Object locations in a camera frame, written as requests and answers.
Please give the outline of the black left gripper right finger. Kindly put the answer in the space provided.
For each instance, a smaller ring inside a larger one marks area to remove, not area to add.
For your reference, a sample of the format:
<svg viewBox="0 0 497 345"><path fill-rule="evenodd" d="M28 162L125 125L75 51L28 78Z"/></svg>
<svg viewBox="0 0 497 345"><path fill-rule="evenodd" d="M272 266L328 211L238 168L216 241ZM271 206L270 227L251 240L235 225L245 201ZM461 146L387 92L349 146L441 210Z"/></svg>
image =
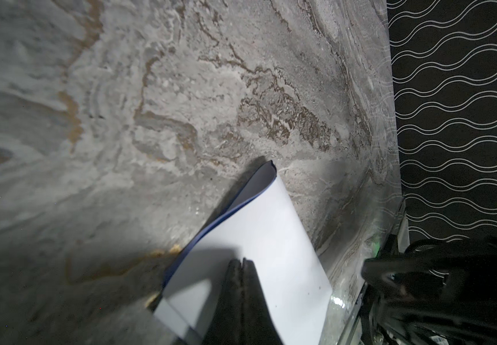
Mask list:
<svg viewBox="0 0 497 345"><path fill-rule="evenodd" d="M242 262L242 344L282 344L271 320L255 263Z"/></svg>

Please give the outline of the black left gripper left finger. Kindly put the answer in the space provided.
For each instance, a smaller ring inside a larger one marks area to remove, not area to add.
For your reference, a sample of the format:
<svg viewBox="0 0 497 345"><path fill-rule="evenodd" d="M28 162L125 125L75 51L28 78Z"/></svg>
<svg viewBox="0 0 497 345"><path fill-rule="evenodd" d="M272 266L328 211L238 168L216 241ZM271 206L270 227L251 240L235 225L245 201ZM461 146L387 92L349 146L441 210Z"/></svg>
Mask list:
<svg viewBox="0 0 497 345"><path fill-rule="evenodd" d="M243 343L243 269L240 260L231 260L225 273L218 304L203 344Z"/></svg>

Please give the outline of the blue floral letter paper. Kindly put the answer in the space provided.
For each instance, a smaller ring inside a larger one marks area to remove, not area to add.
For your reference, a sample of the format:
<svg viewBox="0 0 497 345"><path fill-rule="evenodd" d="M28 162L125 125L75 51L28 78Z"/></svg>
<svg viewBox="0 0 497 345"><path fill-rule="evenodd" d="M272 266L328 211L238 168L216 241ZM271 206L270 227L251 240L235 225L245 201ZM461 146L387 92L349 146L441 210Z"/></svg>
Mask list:
<svg viewBox="0 0 497 345"><path fill-rule="evenodd" d="M273 162L173 261L156 318L186 343L202 344L234 259L255 263L282 344L317 344L332 287Z"/></svg>

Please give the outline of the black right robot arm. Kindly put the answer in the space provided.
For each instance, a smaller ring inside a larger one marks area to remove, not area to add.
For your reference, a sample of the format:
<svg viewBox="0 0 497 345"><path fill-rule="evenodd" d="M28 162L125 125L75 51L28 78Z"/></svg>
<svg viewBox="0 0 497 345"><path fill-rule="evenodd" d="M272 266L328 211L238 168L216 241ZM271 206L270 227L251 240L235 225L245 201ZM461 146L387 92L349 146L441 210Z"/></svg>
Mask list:
<svg viewBox="0 0 497 345"><path fill-rule="evenodd" d="M361 275L363 344L497 344L497 238L423 239Z"/></svg>

